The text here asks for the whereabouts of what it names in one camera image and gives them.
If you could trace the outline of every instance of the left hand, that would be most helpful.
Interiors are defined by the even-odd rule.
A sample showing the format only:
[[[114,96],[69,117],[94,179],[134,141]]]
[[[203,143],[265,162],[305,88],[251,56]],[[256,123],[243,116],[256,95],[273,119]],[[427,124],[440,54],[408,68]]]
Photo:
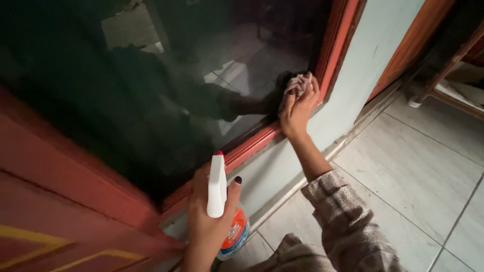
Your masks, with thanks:
[[[209,271],[222,243],[227,237],[235,216],[242,186],[236,177],[228,187],[224,214],[211,218],[207,214],[210,164],[195,172],[193,191],[188,198],[188,247],[181,267],[183,272]]]

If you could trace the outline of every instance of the dark tinted glass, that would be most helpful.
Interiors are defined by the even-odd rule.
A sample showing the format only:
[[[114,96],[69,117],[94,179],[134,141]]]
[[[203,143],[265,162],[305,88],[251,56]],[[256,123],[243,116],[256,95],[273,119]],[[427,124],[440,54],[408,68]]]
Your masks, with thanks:
[[[264,118],[275,118],[284,71],[315,66],[328,6],[7,1],[0,9],[0,77],[159,202],[216,150],[228,151]]]

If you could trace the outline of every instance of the wooden door frame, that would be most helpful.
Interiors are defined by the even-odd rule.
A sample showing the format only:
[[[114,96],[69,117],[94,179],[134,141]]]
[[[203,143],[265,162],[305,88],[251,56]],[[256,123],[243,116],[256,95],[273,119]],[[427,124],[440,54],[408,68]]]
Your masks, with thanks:
[[[366,0],[333,1],[315,73],[321,84],[315,107],[331,95],[365,4]],[[276,121],[226,154],[227,173],[280,134]],[[165,238],[160,223],[185,206],[191,190],[191,183],[187,182],[157,210],[124,177],[65,137],[3,87],[0,139],[0,168],[4,171],[149,235]]]

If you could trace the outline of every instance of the right hand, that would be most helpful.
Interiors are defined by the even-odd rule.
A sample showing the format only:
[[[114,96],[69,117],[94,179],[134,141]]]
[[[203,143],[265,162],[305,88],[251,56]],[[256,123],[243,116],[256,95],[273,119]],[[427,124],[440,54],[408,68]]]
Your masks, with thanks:
[[[312,84],[307,84],[304,94],[296,101],[294,90],[287,92],[284,99],[286,107],[280,114],[282,132],[289,140],[305,135],[311,110],[319,98],[319,84],[313,76]]]

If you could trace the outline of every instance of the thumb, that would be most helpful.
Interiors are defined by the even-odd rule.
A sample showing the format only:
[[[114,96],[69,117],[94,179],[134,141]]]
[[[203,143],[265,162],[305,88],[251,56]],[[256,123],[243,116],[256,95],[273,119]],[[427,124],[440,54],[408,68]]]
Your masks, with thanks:
[[[233,217],[235,210],[237,209],[237,204],[239,203],[239,198],[241,196],[242,190],[242,178],[235,177],[232,183],[228,186],[227,202],[225,202],[225,214],[229,214]]]
[[[292,106],[294,105],[294,102],[296,101],[296,95],[295,95],[294,89],[290,89],[289,91],[287,91],[284,99],[285,99],[286,105],[284,106],[282,114],[290,116],[291,111],[292,111]]]

